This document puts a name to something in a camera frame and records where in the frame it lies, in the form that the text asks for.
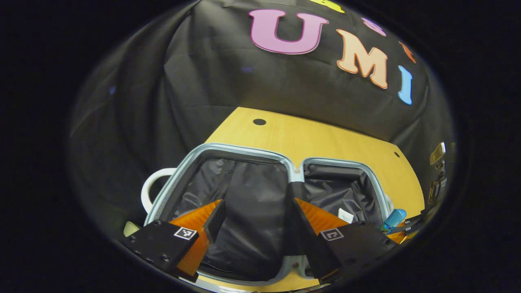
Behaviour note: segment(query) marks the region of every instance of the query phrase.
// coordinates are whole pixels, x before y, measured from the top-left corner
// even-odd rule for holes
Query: open suitcase
[[[154,202],[152,183],[170,176]],[[373,171],[358,162],[311,157],[298,169],[286,156],[267,150],[221,143],[193,149],[177,168],[162,169],[143,185],[145,225],[171,221],[219,199],[227,216],[197,272],[201,276],[246,286],[274,284],[297,268],[306,273],[306,256],[285,241],[284,197],[288,186],[302,182],[300,198],[351,222],[378,227],[393,210]]]

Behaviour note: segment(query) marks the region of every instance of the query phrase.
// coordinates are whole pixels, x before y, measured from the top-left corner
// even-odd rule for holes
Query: blue letter
[[[398,96],[405,104],[411,105],[413,103],[413,100],[411,100],[411,80],[413,80],[413,76],[402,66],[398,65],[398,69],[402,72],[402,90],[398,93]]]

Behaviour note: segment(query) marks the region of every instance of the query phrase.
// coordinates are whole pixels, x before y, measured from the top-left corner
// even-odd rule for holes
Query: purple letter
[[[297,13],[296,16],[304,21],[302,36],[298,41],[284,41],[277,37],[279,18],[286,15],[282,10],[260,9],[250,12],[253,17],[252,42],[266,51],[282,54],[306,54],[313,51],[320,41],[322,25],[328,20],[320,16]]]
[[[370,21],[370,20],[367,19],[367,18],[363,18],[363,17],[362,17],[362,20],[364,21],[364,24],[365,24],[368,28],[370,28],[370,29],[376,31],[377,33],[379,33],[379,34],[381,34],[381,35],[383,35],[383,36],[387,36],[386,33],[382,30],[382,28],[379,27],[378,25],[376,25],[374,22]]]

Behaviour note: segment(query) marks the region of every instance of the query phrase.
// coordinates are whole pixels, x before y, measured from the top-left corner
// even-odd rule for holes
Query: wooden table
[[[253,123],[266,121],[264,125]],[[407,158],[392,144],[340,127],[290,115],[250,108],[237,108],[206,140],[270,150],[284,154],[298,168],[307,157],[328,157],[368,165],[378,177],[394,207],[408,217],[424,208],[423,194]],[[265,287],[237,286],[200,276],[222,286],[264,292],[296,290],[318,285],[296,274]]]

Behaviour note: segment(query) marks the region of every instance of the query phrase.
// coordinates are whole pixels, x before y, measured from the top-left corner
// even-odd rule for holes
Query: white suitcase handle
[[[394,210],[394,204],[392,204],[391,198],[387,194],[383,194],[383,197],[386,199],[387,206],[389,207],[389,214]]]
[[[150,201],[150,187],[160,177],[172,176],[176,172],[176,169],[177,168],[161,169],[150,175],[150,177],[143,184],[143,188],[141,188],[141,203],[143,204],[147,214],[152,210],[152,202]]]

